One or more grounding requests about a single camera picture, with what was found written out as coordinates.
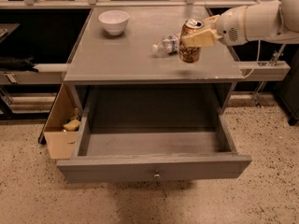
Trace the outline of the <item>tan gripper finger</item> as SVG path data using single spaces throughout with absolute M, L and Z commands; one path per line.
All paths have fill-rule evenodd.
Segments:
M 218 19 L 219 17 L 220 17 L 219 15 L 214 15 L 214 16 L 205 18 L 205 19 L 204 19 L 205 26 L 207 26 L 207 27 L 214 27 L 215 24 L 216 24 L 216 21 L 217 21 L 217 19 Z
M 203 31 L 184 35 L 181 38 L 181 41 L 186 47 L 210 47 L 216 44 L 217 35 L 218 34 L 215 29 L 208 28 Z

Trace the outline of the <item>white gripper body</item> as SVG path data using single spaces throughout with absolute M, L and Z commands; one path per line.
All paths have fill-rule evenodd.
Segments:
M 244 45 L 246 6 L 234 7 L 222 13 L 216 21 L 216 30 L 221 36 L 220 42 L 226 46 Z

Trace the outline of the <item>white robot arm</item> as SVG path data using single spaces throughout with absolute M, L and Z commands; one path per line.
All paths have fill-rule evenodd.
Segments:
M 226 46 L 250 41 L 275 44 L 299 43 L 299 0 L 259 1 L 234 7 L 204 20 L 199 29 L 182 35 L 186 47 L 209 47 L 217 41 Z

